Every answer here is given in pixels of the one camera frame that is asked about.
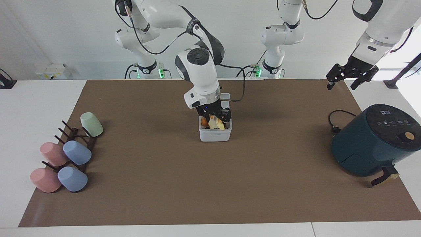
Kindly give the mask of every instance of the gold knob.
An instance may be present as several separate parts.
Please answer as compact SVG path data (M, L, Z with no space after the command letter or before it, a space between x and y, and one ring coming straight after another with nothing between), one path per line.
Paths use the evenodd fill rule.
M411 141L415 140L415 136L411 132L405 132L405 137Z

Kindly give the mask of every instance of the green cup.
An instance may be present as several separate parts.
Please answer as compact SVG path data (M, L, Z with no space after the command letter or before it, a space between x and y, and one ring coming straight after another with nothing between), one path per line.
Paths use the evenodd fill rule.
M99 120L91 112L86 112L80 116L80 122L82 126L89 132L93 137L101 135L104 131Z

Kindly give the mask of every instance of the cup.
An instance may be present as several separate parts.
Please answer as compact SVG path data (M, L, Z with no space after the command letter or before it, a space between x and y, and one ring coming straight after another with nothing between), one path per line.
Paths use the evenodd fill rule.
M101 135L104 131L99 120L91 112L86 112L80 116L80 122L82 126L88 131L93 137Z
M88 182L88 177L82 171L66 166L57 175L60 182L71 192L82 190Z
M31 182L45 193L52 193L61 187L57 173L45 168L39 168L32 171Z
M67 156L63 149L55 143L44 143L40 147L40 152L55 167L62 166L67 162Z
M77 141L66 142L63 151L77 165L86 164L92 157L92 152Z

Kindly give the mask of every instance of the air fryer control panel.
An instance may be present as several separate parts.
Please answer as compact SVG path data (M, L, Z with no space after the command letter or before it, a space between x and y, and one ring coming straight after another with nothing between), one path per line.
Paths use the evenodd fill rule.
M367 122L374 134L385 142L408 150L421 148L421 126L411 116L390 105L373 105Z

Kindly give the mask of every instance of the brown table surface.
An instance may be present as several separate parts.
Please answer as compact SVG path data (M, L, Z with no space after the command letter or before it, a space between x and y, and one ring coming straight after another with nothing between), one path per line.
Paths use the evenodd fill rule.
M221 81L241 95L241 81ZM420 220L398 178L346 173L330 152L327 115L360 113L345 83L247 81L231 103L224 143L199 139L185 81L88 81L69 119L93 112L102 122L80 193L36 189L19 226L230 224ZM352 117L335 114L344 126Z

